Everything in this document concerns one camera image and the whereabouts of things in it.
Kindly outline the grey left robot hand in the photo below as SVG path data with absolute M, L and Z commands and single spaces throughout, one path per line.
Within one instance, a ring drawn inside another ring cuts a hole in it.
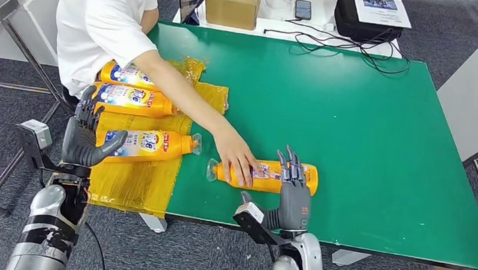
M 95 166 L 121 148 L 129 135 L 127 131 L 119 130 L 112 140 L 99 146 L 96 144 L 96 128 L 104 109 L 96 106 L 99 100 L 94 96 L 96 89 L 91 85 L 84 91 L 75 116 L 68 121 L 61 152 L 61 161 L 65 164 Z

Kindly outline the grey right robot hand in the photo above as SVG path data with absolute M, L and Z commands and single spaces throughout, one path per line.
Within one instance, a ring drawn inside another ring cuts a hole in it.
M 238 206 L 235 217 L 246 212 L 256 222 L 270 231 L 285 230 L 302 232 L 308 228 L 311 192 L 306 185 L 305 169 L 296 152 L 286 146 L 288 157 L 277 151 L 281 166 L 281 188 L 279 206 L 275 209 L 262 209 L 246 191 L 241 192 L 243 203 Z

